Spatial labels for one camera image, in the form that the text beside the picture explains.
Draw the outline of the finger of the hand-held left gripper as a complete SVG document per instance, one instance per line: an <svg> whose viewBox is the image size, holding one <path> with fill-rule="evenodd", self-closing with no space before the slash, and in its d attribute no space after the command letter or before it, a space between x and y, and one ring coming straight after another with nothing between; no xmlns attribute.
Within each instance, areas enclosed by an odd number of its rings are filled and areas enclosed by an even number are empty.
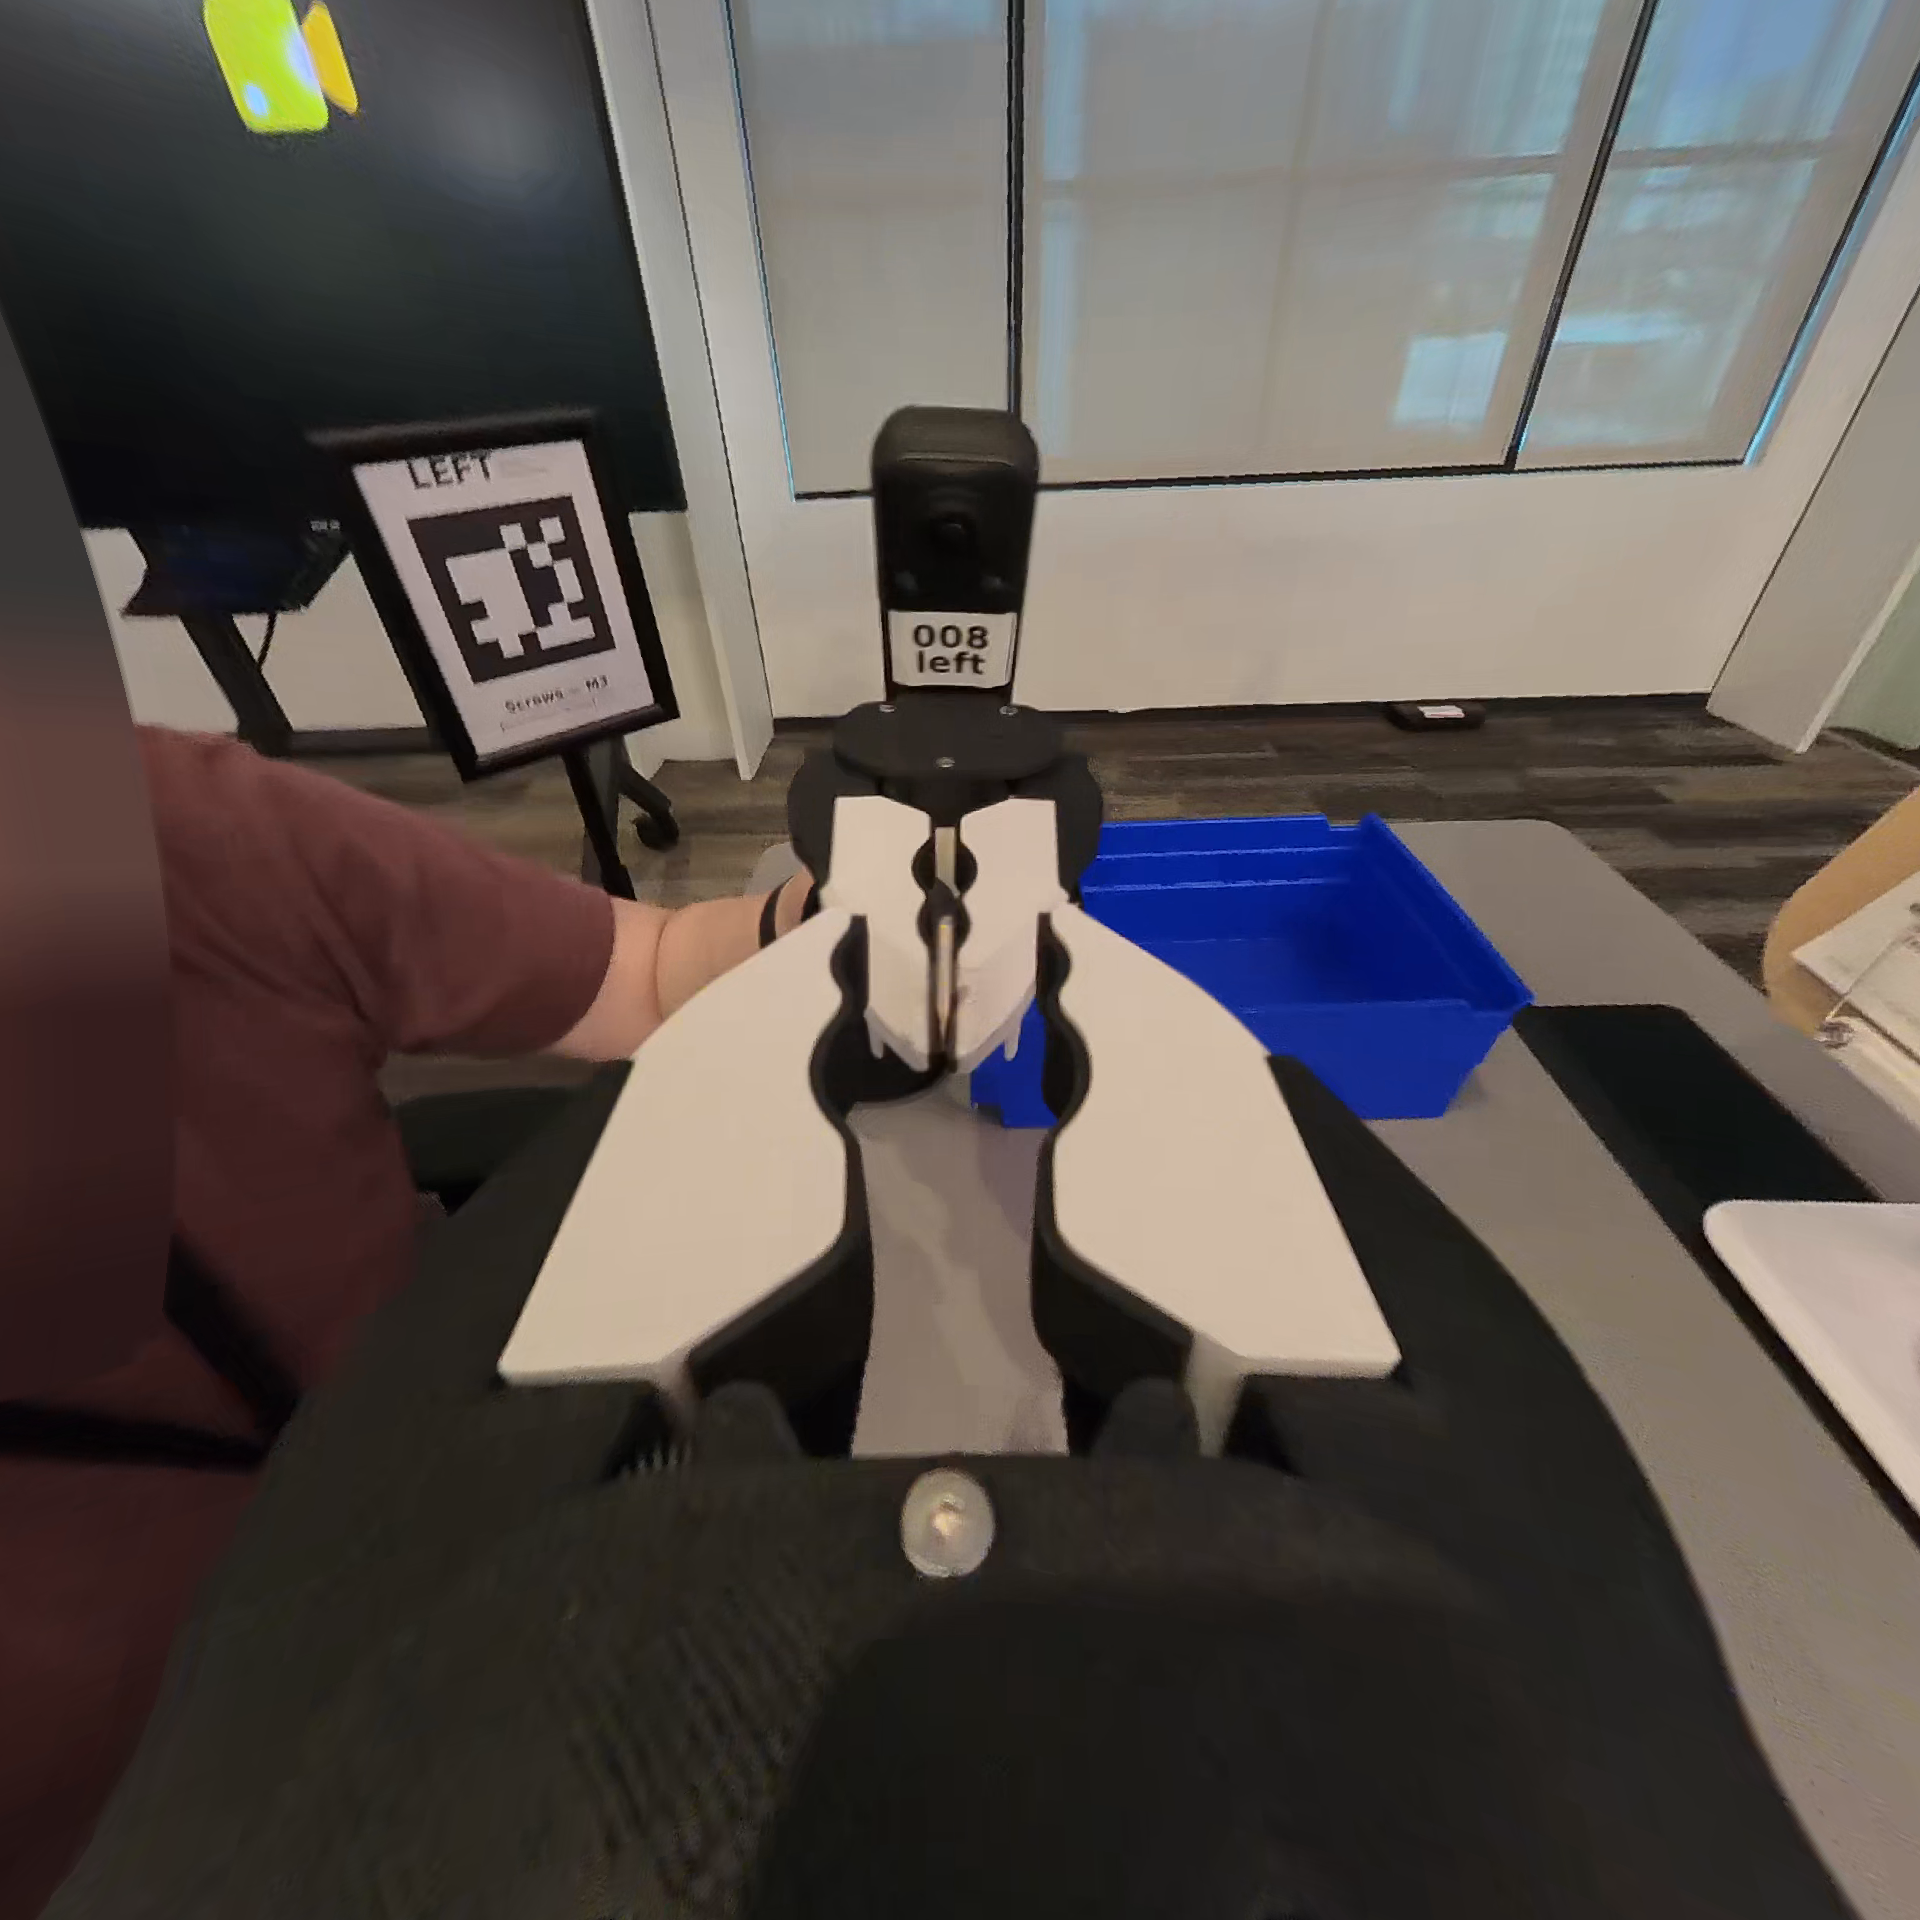
<svg viewBox="0 0 1920 1920"><path fill-rule="evenodd" d="M929 947L921 928L928 904L932 823L925 810L880 795L840 795L832 803L823 906L866 922L871 1039L905 1066L937 1064Z"/></svg>
<svg viewBox="0 0 1920 1920"><path fill-rule="evenodd" d="M1037 993L1039 925L1066 904L1053 799L1001 799L954 830L958 903L949 1053L994 1053L1015 1037Z"/></svg>

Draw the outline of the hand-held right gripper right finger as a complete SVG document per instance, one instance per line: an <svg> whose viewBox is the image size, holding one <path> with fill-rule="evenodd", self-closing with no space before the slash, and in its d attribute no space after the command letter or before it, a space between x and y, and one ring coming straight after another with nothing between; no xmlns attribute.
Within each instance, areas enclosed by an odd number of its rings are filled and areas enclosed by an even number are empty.
<svg viewBox="0 0 1920 1920"><path fill-rule="evenodd" d="M1196 1419L1260 1377L1385 1379L1401 1344L1262 1041L1172 966L1050 906L1028 1303L1062 1415L1141 1383Z"/></svg>

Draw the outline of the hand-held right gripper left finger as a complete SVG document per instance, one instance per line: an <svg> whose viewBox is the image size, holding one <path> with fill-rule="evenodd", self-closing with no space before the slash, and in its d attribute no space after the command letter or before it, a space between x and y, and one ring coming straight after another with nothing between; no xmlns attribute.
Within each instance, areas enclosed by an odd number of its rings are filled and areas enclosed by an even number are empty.
<svg viewBox="0 0 1920 1920"><path fill-rule="evenodd" d="M815 1059L862 995L866 925L840 906L757 950L634 1050L498 1360L513 1386L641 1379L693 1402L757 1376L808 1395L872 1281L856 1146Z"/></svg>

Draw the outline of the long metal bolt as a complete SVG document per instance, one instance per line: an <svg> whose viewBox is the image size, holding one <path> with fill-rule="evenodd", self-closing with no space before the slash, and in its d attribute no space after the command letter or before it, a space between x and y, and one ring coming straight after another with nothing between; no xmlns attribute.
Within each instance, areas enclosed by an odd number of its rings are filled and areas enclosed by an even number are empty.
<svg viewBox="0 0 1920 1920"><path fill-rule="evenodd" d="M937 825L929 837L928 904L928 1064L953 1070L953 1031L958 1003L958 830Z"/></svg>

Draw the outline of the person's left forearm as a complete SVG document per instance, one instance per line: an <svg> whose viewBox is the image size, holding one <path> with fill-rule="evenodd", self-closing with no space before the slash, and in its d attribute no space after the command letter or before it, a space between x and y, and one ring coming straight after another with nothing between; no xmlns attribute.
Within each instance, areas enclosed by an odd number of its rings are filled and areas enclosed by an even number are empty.
<svg viewBox="0 0 1920 1920"><path fill-rule="evenodd" d="M797 928L808 897L810 880L797 873L761 896L686 906L612 899L599 991L546 1053L586 1064L628 1059L696 991Z"/></svg>

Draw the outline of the black sign stand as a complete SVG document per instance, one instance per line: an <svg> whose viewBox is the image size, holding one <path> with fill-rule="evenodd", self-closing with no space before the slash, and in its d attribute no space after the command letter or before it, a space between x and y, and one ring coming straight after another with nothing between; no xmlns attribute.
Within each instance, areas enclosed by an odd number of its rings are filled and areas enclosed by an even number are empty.
<svg viewBox="0 0 1920 1920"><path fill-rule="evenodd" d="M583 825L581 878L615 899L634 899L632 874L617 842L617 775L607 742L559 754L566 787Z"/></svg>

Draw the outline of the black desk mat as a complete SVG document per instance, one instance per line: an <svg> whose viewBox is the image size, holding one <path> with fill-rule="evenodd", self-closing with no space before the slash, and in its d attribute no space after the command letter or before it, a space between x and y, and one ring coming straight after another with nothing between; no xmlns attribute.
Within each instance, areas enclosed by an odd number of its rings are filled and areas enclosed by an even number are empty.
<svg viewBox="0 0 1920 1920"><path fill-rule="evenodd" d="M1540 1005L1512 1022L1526 1050L1694 1256L1881 1506L1914 1541L1914 1503L1841 1419L1706 1237L1721 1201L1878 1194L1686 1011L1664 1003Z"/></svg>

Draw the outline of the framed marker sign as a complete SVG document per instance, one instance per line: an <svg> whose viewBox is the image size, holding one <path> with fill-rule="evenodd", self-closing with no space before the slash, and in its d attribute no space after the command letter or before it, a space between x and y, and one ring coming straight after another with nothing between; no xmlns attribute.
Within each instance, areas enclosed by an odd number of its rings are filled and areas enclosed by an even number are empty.
<svg viewBox="0 0 1920 1920"><path fill-rule="evenodd" d="M594 408L317 426L305 442L460 779L680 715Z"/></svg>

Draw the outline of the large glass window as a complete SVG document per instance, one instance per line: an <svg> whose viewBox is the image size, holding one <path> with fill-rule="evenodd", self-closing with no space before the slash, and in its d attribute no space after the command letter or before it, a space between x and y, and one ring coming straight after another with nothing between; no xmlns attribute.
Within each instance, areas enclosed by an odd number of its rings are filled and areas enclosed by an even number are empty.
<svg viewBox="0 0 1920 1920"><path fill-rule="evenodd" d="M1895 2L750 2L794 495L1735 464L1914 88Z"/></svg>

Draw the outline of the white flat base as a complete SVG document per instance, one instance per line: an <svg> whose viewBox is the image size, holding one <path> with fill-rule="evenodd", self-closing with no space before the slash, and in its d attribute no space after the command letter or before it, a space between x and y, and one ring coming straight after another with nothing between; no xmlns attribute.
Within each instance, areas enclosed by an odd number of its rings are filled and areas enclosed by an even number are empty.
<svg viewBox="0 0 1920 1920"><path fill-rule="evenodd" d="M1917 1205L1721 1201L1717 1259L1917 1506Z"/></svg>

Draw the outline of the round wooden table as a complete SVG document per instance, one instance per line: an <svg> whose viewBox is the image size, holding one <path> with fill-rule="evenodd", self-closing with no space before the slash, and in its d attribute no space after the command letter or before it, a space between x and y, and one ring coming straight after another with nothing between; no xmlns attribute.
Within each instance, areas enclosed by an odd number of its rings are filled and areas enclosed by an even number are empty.
<svg viewBox="0 0 1920 1920"><path fill-rule="evenodd" d="M1765 938L1762 989L1769 1010L1792 1031L1820 1037L1817 1023L1829 1003L1812 976L1793 965L1792 950L1845 921L1910 873L1917 873L1914 790L1895 802L1889 810L1865 827L1852 846L1829 858L1786 897ZM1917 1063L1877 1039L1852 1039L1841 1049L1852 1043L1881 1049L1909 1064Z"/></svg>

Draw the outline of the black display stand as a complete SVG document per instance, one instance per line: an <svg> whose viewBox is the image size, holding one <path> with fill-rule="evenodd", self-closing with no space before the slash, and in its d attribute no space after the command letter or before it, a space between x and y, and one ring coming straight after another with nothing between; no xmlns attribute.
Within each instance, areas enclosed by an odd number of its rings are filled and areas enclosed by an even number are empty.
<svg viewBox="0 0 1920 1920"><path fill-rule="evenodd" d="M236 734L270 759L289 757L296 731L265 674L282 615L312 606L349 555L336 518L138 525L141 578L126 619L173 619L209 671Z"/></svg>

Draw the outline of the large dark display screen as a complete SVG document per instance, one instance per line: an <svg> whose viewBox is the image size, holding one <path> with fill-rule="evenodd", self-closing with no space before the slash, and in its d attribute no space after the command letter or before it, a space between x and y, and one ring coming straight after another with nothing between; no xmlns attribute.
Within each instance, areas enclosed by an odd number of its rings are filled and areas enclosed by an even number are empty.
<svg viewBox="0 0 1920 1920"><path fill-rule="evenodd" d="M5 318L86 529L320 518L322 430L592 408L682 506L585 3L2 3Z"/></svg>

